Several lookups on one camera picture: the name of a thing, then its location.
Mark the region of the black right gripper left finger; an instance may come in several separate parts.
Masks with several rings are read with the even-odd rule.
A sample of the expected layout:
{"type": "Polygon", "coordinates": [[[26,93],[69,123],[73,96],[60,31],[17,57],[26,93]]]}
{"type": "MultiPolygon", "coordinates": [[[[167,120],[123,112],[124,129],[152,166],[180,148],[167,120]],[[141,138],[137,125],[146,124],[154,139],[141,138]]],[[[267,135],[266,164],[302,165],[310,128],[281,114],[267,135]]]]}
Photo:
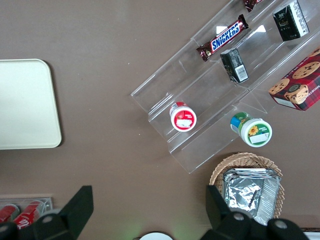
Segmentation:
{"type": "Polygon", "coordinates": [[[58,212],[42,216],[32,224],[35,240],[76,240],[94,211],[93,188],[82,186],[58,212]]]}

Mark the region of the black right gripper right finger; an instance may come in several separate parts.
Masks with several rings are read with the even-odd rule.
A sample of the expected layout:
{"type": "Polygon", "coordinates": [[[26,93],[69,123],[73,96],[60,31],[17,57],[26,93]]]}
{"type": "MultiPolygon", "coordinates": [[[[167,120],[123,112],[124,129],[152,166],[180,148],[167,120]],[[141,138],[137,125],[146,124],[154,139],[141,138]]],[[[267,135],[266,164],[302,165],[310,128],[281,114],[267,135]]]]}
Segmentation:
{"type": "Polygon", "coordinates": [[[211,224],[203,240],[267,240],[267,227],[239,210],[230,210],[214,185],[205,192],[206,213],[211,224]]]}

